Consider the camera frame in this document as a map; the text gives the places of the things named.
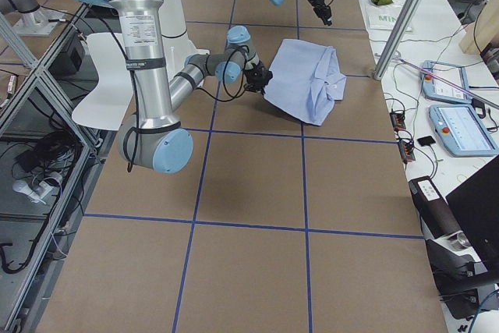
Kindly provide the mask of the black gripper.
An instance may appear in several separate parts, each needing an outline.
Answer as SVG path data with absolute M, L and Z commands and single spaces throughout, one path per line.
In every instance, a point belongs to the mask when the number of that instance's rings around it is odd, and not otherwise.
M 310 4 L 324 25 L 332 24 L 331 7 L 326 4 L 325 0 L 310 0 Z
M 271 71 L 263 63 L 258 63 L 257 65 L 253 64 L 252 69 L 246 69 L 244 76 L 246 78 L 244 84 L 246 91 L 264 94 L 265 87 L 271 80 Z

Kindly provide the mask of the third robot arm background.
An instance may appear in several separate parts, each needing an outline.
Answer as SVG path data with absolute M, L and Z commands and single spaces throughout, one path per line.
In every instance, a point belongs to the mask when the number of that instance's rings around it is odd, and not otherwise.
M 43 9 L 38 0 L 1 0 L 1 14 L 20 14 L 20 20 L 12 27 L 20 36 L 47 37 L 63 22 L 64 13 Z

